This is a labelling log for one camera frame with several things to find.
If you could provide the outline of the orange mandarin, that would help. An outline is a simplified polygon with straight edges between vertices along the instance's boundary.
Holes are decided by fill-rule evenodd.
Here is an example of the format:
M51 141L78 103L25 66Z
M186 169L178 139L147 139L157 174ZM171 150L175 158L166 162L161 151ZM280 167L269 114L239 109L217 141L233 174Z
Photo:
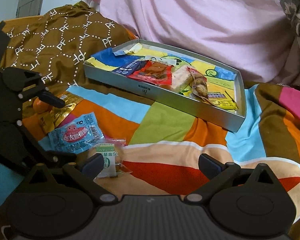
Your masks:
M44 112L49 112L52 109L52 106L43 102L42 100L40 100L39 98L36 98L33 102L33 110L37 113L37 114L42 114Z

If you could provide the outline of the gold foil snack packet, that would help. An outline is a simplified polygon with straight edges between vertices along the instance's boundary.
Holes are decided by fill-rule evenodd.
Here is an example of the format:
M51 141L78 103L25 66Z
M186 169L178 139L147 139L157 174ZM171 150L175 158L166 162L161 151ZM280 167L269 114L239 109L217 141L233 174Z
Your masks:
M52 107L51 110L38 114L39 123L46 134L57 128L83 100L81 96L68 91L60 94L58 97L65 102L64 107Z

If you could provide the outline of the green label biscuit packet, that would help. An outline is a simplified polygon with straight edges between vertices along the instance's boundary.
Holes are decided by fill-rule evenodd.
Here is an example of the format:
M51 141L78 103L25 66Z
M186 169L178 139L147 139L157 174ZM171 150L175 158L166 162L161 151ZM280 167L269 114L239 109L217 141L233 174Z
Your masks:
M115 178L122 174L131 174L132 171L124 164L125 154L123 147L126 145L125 139L100 139L95 142L89 150L88 156L92 157L96 153L103 157L103 169L97 178Z

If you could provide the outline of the light blue sausage packet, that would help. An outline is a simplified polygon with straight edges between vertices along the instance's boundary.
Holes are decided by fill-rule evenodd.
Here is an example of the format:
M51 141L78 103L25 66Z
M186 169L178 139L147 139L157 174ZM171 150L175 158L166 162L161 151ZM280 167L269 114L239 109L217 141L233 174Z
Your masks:
M83 114L48 134L54 151L79 154L104 139L94 112Z

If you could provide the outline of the yellow snack bar packet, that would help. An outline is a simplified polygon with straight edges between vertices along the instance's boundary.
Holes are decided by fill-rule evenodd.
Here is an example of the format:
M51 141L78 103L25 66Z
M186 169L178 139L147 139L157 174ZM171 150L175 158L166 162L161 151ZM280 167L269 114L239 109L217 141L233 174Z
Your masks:
M209 101L216 107L223 110L236 111L238 110L237 103L229 95L227 91L224 92L208 92Z

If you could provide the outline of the quail egg snack packet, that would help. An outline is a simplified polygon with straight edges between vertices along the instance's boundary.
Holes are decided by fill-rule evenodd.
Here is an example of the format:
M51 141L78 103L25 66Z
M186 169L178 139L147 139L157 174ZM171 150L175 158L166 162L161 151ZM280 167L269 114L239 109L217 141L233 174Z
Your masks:
M202 73L198 72L198 70L190 66L187 66L187 69L193 78L192 85L191 85L192 93L195 96L201 98L203 101L212 105L211 101L208 98L206 77Z

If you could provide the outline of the rice cracker bar packet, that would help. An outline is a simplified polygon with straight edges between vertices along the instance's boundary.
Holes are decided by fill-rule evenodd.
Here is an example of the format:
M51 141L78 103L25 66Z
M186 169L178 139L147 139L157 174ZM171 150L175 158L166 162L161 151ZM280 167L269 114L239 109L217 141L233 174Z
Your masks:
M193 81L189 68L189 65L183 65L172 73L172 83L168 86L169 90L178 93Z

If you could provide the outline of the red spicy snack packet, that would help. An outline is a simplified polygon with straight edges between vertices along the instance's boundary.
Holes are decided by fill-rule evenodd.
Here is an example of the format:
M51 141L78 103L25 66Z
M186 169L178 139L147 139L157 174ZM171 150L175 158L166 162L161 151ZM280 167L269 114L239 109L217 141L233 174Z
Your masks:
M172 83L172 65L148 60L142 69L128 77L157 86L170 85Z

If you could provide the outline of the cream cartoon-man snack packet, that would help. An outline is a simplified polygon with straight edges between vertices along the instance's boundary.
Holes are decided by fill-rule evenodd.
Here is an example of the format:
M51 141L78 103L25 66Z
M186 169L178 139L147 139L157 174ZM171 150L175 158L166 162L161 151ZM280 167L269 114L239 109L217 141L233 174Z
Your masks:
M149 61L156 61L156 62L160 62L163 64L167 64L167 65L172 65L172 66L176 66L177 65L177 61L176 59L168 59L166 57L157 57L157 56L145 56L144 57L145 60L149 60Z

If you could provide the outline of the brown PF patterned pillow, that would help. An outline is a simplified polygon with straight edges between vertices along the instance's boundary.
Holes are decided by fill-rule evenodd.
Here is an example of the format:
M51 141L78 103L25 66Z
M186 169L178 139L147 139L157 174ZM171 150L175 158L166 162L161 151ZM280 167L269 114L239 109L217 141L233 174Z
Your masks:
M53 8L43 16L17 19L5 26L10 42L0 69L16 67L42 74L54 93L69 86L94 86L83 63L91 55L135 38L128 29L105 18L85 2Z

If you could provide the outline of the colourful cartoon bed blanket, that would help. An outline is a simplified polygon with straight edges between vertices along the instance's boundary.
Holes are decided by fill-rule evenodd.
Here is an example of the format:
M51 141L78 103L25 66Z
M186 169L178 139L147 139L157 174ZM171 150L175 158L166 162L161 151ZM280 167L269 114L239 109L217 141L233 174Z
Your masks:
M123 139L130 173L97 183L124 194L187 195L207 182L198 168L202 153L222 163L253 168L268 164L288 191L297 215L290 230L300 239L300 91L259 83L245 90L246 119L236 133L157 102L110 89L107 94L70 86L82 98L68 116L94 113L109 138Z

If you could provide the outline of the grey shallow box tray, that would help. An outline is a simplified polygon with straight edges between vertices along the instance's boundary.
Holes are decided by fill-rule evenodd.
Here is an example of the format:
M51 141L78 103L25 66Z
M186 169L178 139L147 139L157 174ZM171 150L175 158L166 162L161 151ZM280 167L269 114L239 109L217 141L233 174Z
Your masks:
M136 39L84 62L89 79L131 92L232 132L246 115L240 72L207 56Z

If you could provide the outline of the pink hanging sheet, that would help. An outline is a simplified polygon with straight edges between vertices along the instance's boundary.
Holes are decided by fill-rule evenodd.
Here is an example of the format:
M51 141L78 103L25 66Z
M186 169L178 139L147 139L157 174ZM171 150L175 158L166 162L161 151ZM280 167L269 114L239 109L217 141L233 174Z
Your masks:
M239 70L243 79L291 83L300 50L277 0L88 0L139 38Z

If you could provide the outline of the wooden bed frame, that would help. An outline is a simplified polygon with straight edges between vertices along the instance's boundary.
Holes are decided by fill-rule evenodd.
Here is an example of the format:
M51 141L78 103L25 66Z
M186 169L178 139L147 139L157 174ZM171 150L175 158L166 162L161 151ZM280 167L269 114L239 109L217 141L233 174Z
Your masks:
M2 31L7 32L8 30L13 29L14 27L36 23L41 17L42 15L38 15L5 20L5 25Z

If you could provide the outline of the grey wall cabinet door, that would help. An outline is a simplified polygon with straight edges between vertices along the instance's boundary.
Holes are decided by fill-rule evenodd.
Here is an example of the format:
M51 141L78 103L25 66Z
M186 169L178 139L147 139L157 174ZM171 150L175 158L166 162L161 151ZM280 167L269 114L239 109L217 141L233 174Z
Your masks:
M19 0L16 18L40 15L43 0Z

